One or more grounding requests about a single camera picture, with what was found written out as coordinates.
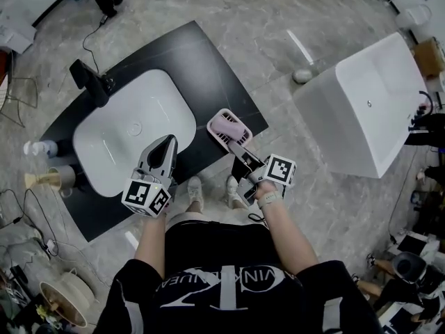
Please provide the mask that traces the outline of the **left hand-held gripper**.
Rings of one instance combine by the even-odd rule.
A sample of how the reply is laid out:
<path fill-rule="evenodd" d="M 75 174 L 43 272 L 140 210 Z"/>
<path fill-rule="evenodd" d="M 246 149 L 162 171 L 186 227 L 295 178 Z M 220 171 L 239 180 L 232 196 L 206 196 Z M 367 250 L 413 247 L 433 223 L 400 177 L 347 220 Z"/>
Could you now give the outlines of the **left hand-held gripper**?
<path fill-rule="evenodd" d="M 146 147 L 127 178 L 121 203 L 135 214 L 158 218 L 173 201 L 176 182 L 177 138 L 168 134 Z"/>

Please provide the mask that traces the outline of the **person's right hand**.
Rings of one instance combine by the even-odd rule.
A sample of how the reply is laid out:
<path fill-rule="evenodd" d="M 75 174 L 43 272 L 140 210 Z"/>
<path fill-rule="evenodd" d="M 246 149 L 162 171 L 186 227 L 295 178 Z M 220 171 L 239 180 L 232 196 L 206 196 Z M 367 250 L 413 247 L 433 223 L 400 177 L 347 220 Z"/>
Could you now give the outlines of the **person's right hand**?
<path fill-rule="evenodd" d="M 256 193 L 254 195 L 254 198 L 256 200 L 259 200 L 265 194 L 270 193 L 270 192 L 274 192 L 276 190 L 277 190 L 277 187 L 275 186 L 275 184 L 273 182 L 270 182 L 268 180 L 264 180 L 264 181 L 258 183 L 257 191 L 256 191 Z"/>

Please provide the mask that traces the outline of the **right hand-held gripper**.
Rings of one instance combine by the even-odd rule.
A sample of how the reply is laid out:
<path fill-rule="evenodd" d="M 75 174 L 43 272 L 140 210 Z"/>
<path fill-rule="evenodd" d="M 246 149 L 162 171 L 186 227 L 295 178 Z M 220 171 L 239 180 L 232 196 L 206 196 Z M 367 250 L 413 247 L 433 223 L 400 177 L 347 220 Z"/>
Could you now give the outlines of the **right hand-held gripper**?
<path fill-rule="evenodd" d="M 291 186 L 297 168 L 294 161 L 276 154 L 262 161 L 236 141 L 230 141 L 227 148 L 235 155 L 232 176 L 238 183 L 236 192 L 245 204 L 254 203 L 257 185 L 264 180 Z"/>

